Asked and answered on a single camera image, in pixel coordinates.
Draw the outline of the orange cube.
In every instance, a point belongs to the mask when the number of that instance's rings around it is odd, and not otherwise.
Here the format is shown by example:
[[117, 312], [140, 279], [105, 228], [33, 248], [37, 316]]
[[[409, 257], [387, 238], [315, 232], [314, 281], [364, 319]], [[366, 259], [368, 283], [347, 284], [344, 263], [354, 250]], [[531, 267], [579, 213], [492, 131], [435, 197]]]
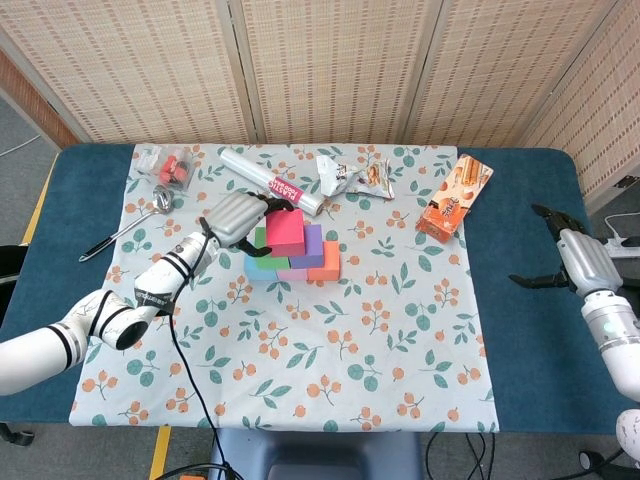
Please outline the orange cube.
[[321, 267], [309, 268], [309, 281], [337, 282], [341, 274], [340, 249], [337, 241], [323, 242], [324, 264]]

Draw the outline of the plastic wrap roll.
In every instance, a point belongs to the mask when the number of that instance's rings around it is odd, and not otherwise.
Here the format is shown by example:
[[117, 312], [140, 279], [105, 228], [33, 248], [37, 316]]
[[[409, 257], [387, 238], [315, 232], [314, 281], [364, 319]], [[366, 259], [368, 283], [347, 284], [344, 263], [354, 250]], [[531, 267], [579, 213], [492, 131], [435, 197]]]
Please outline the plastic wrap roll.
[[275, 173], [248, 160], [235, 150], [225, 147], [219, 157], [225, 167], [271, 194], [288, 200], [308, 215], [317, 216], [322, 211], [323, 197], [305, 192]]

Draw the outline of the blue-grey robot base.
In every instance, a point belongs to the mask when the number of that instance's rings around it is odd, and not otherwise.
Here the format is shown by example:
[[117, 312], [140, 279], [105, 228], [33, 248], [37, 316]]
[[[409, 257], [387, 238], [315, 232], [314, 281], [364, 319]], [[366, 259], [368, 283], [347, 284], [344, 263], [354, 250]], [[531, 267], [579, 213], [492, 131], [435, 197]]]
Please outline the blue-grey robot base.
[[244, 480], [424, 480], [417, 433], [223, 429], [219, 439]]

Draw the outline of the black equipment frame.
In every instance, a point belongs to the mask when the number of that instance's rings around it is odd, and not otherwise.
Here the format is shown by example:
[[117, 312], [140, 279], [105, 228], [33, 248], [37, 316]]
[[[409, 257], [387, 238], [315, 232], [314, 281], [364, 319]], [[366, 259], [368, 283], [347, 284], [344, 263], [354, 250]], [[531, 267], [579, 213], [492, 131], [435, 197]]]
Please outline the black equipment frame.
[[0, 285], [19, 278], [27, 251], [27, 245], [0, 246]]

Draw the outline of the metal ladle spoon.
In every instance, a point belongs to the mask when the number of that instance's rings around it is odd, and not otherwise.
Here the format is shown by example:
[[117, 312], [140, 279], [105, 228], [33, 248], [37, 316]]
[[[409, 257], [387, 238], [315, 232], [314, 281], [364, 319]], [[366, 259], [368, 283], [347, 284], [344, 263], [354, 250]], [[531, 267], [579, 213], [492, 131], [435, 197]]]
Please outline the metal ladle spoon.
[[130, 222], [126, 226], [121, 227], [118, 231], [111, 234], [107, 238], [103, 239], [101, 242], [94, 245], [89, 250], [85, 251], [78, 258], [78, 262], [84, 263], [92, 259], [96, 255], [101, 253], [103, 250], [105, 250], [107, 247], [109, 247], [111, 244], [113, 244], [118, 238], [128, 233], [131, 229], [138, 226], [149, 217], [156, 214], [170, 213], [172, 209], [173, 209], [173, 193], [164, 186], [161, 186], [161, 185], [156, 186], [153, 190], [152, 208], [147, 213], [143, 214], [140, 218]]

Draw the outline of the blue cube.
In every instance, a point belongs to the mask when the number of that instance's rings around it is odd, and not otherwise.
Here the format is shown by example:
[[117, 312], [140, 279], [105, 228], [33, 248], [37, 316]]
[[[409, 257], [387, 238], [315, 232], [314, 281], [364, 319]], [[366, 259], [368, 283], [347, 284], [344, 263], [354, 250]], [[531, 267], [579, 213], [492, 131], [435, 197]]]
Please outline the blue cube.
[[251, 282], [273, 282], [278, 280], [275, 270], [260, 268], [258, 266], [257, 259], [251, 256], [244, 257], [244, 272]]

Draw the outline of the purple cube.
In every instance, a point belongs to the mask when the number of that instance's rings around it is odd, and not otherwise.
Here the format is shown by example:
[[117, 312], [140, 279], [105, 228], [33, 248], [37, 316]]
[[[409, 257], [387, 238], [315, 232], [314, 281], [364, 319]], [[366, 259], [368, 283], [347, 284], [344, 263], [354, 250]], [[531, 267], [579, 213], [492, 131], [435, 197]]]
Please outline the purple cube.
[[292, 269], [320, 268], [324, 266], [324, 247], [322, 226], [309, 224], [304, 226], [305, 253], [289, 258]]

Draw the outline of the red cube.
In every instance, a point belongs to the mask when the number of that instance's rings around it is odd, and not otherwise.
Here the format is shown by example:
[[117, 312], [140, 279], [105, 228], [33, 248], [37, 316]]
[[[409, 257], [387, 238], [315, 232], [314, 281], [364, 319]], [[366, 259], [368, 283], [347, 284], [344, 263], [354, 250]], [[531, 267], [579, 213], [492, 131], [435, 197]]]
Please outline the red cube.
[[266, 218], [266, 246], [274, 257], [305, 254], [304, 216], [300, 209], [281, 210]]

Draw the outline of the clear bag red items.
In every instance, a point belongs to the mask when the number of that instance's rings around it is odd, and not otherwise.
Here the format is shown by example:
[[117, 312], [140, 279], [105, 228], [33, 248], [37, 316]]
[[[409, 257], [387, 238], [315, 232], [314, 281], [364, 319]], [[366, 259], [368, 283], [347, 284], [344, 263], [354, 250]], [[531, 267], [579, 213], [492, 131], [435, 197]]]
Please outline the clear bag red items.
[[191, 149], [181, 145], [141, 145], [134, 152], [132, 163], [140, 174], [178, 191], [189, 187], [195, 169]]

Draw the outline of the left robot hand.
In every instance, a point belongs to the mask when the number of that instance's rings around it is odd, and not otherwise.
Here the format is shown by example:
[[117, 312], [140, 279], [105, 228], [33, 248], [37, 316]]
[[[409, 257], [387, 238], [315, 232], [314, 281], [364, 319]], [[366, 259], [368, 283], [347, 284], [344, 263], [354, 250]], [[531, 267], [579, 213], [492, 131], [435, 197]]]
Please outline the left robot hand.
[[213, 239], [218, 248], [237, 248], [251, 257], [264, 257], [270, 247], [256, 247], [248, 234], [274, 212], [294, 210], [286, 199], [267, 197], [255, 192], [233, 192], [223, 198], [200, 220], [203, 234]]

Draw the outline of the bamboo folding screen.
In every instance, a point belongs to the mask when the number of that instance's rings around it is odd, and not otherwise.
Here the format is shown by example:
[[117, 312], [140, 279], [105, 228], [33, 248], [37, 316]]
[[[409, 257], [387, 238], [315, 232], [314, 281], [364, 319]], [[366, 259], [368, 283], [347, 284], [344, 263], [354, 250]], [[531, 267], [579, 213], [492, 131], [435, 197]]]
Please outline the bamboo folding screen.
[[0, 0], [51, 140], [551, 147], [640, 181], [640, 0]]

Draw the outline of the white power strip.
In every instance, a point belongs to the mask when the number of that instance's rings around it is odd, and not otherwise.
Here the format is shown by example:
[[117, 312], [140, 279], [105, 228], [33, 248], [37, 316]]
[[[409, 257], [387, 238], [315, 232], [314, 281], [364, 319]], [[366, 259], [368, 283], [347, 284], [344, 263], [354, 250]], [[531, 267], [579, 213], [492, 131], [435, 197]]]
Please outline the white power strip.
[[612, 259], [640, 258], [640, 236], [609, 238], [604, 247]]

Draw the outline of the crumpled snack bag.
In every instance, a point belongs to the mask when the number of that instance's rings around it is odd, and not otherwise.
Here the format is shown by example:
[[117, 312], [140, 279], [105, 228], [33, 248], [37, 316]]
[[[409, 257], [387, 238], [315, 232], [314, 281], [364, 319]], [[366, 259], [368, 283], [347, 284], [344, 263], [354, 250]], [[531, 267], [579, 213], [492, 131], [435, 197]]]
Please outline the crumpled snack bag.
[[340, 163], [327, 155], [316, 157], [321, 193], [326, 197], [338, 194], [365, 194], [393, 200], [395, 193], [390, 180], [388, 159], [376, 160], [368, 166]]

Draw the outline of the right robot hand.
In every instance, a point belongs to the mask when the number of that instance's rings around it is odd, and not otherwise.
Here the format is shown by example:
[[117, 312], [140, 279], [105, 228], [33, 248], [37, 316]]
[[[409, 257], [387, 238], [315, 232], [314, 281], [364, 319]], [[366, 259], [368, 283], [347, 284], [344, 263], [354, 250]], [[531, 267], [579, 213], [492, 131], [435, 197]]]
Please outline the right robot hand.
[[532, 204], [531, 208], [545, 220], [562, 265], [552, 275], [525, 278], [510, 274], [511, 281], [526, 289], [568, 288], [582, 298], [602, 290], [618, 291], [622, 277], [604, 245], [579, 220], [543, 205]]

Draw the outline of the green cube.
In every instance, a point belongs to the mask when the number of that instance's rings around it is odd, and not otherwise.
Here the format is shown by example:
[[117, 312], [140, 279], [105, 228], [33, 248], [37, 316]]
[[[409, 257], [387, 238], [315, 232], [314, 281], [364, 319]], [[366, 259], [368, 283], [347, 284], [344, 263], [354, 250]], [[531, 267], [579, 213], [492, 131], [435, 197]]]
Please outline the green cube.
[[[257, 227], [255, 229], [254, 245], [256, 248], [266, 247], [266, 228], [265, 227]], [[274, 256], [272, 253], [269, 253], [268, 255], [265, 255], [262, 257], [255, 257], [254, 260], [256, 262], [257, 267], [263, 270], [279, 271], [279, 270], [290, 269], [289, 258], [286, 256], [277, 257], [277, 256]]]

